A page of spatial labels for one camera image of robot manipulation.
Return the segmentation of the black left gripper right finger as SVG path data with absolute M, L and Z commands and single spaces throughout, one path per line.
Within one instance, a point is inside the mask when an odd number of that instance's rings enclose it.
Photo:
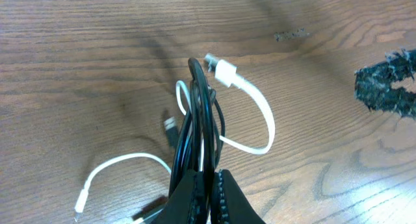
M 252 208 L 231 172 L 215 173 L 211 194 L 212 224 L 265 224 Z

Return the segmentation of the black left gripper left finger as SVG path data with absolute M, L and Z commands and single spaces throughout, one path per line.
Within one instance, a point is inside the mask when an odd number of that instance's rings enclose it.
M 202 172 L 189 170 L 151 224 L 205 224 L 205 183 Z

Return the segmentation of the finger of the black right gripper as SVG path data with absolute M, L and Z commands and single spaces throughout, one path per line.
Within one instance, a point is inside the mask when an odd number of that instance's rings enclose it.
M 393 112 L 402 118 L 415 117 L 415 93 L 392 83 L 415 79 L 415 50 L 385 54 L 385 61 L 358 69 L 354 73 L 354 97 L 369 110 Z

